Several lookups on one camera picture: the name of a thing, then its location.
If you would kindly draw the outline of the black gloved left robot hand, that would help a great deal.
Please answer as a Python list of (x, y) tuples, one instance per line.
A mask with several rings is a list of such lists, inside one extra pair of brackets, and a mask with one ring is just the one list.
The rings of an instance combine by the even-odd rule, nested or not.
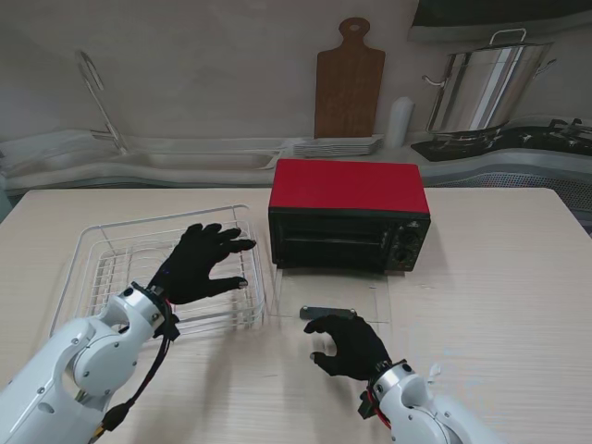
[(218, 223), (187, 228), (178, 245), (154, 274), (147, 289), (175, 305), (215, 297), (244, 288), (240, 276), (210, 278), (212, 269), (230, 255), (250, 251), (256, 245), (243, 239), (238, 228), (222, 229)]

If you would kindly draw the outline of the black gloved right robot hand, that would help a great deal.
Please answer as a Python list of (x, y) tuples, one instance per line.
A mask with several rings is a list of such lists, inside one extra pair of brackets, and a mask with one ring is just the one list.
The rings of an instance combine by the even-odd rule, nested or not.
[(389, 353), (376, 332), (360, 316), (340, 317), (334, 314), (318, 317), (306, 324), (306, 334), (328, 334), (335, 343), (336, 354), (312, 353), (314, 363), (330, 376), (346, 376), (370, 381), (393, 366)]

